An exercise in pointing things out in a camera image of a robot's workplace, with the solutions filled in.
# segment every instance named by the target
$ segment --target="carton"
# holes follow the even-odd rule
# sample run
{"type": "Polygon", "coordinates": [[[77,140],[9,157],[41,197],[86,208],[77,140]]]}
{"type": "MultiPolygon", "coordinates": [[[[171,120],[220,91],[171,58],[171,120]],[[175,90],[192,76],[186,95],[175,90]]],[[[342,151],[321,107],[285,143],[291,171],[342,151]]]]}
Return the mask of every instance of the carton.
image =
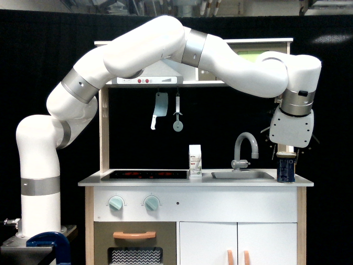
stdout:
{"type": "Polygon", "coordinates": [[[189,145],[190,177],[202,177],[201,145],[189,145]]]}

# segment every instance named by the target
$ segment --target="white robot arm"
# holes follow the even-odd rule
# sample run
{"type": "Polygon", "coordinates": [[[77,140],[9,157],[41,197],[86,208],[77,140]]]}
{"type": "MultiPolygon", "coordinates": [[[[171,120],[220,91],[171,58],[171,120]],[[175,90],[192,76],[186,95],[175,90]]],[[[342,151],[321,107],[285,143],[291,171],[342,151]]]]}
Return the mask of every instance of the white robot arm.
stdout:
{"type": "Polygon", "coordinates": [[[244,93],[265,98],[282,95],[271,123],[272,141],[299,147],[308,144],[321,67],[317,58],[265,52],[251,63],[219,37],[185,28],[172,17],[158,17],[85,54],[49,95],[51,116],[34,115],[19,124],[23,236],[60,231],[56,149],[69,145],[92,120],[96,93],[114,77],[137,77],[164,58],[210,71],[244,93]]]}

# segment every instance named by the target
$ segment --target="white countertop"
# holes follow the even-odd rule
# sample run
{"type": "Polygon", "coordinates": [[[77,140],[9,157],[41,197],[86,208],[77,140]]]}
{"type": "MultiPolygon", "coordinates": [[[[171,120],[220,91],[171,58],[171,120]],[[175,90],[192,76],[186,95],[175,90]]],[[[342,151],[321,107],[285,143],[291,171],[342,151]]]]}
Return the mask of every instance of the white countertop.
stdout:
{"type": "Polygon", "coordinates": [[[249,187],[249,186],[257,186],[257,187],[313,187],[314,183],[299,176],[295,175],[294,183],[280,183],[277,182],[277,170],[276,169],[252,169],[252,171],[263,171],[267,174],[274,177],[274,179],[214,179],[211,175],[212,172],[230,172],[231,168],[228,169],[203,169],[202,177],[189,177],[189,179],[137,179],[137,180],[114,180],[114,181],[101,181],[100,179],[111,173],[114,170],[137,170],[137,169],[109,169],[104,173],[100,173],[99,171],[92,174],[88,178],[80,181],[78,183],[79,186],[100,186],[100,187],[151,187],[151,186],[189,186],[189,187],[249,187]]]}

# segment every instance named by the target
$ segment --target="cabinet handle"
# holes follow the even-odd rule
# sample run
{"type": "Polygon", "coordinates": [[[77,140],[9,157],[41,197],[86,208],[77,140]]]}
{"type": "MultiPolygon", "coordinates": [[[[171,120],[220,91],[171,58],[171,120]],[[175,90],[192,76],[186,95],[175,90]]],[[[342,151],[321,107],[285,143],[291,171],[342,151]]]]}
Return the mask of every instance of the cabinet handle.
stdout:
{"type": "Polygon", "coordinates": [[[228,265],[233,265],[233,253],[231,250],[228,250],[228,265]]]}
{"type": "Polygon", "coordinates": [[[245,256],[245,265],[250,265],[249,251],[245,250],[244,256],[245,256]]]}
{"type": "Polygon", "coordinates": [[[115,239],[152,239],[156,237],[156,232],[146,232],[143,234],[125,234],[124,232],[114,232],[115,239]]]}

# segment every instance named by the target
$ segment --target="silver joint ring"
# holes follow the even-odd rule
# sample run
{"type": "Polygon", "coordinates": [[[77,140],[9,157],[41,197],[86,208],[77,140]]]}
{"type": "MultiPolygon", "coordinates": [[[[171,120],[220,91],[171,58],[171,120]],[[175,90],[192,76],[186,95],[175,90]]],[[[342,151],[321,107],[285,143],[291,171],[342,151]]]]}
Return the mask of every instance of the silver joint ring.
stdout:
{"type": "Polygon", "coordinates": [[[188,36],[188,40],[186,41],[181,63],[198,67],[206,38],[206,33],[192,29],[188,36]]]}
{"type": "Polygon", "coordinates": [[[314,92],[294,92],[286,89],[282,94],[280,109],[282,112],[293,116],[306,116],[311,112],[315,96],[314,92]]]}
{"type": "Polygon", "coordinates": [[[60,120],[61,126],[64,130],[64,136],[62,138],[61,144],[57,147],[57,149],[63,149],[64,147],[67,146],[68,142],[70,142],[71,138],[71,128],[69,123],[64,120],[60,120]]]}
{"type": "Polygon", "coordinates": [[[21,194],[43,196],[60,192],[60,176],[53,178],[21,178],[21,194]]]}
{"type": "Polygon", "coordinates": [[[66,77],[61,81],[61,84],[68,93],[85,104],[88,104],[99,92],[99,89],[83,79],[74,69],[69,71],[66,77]]]}

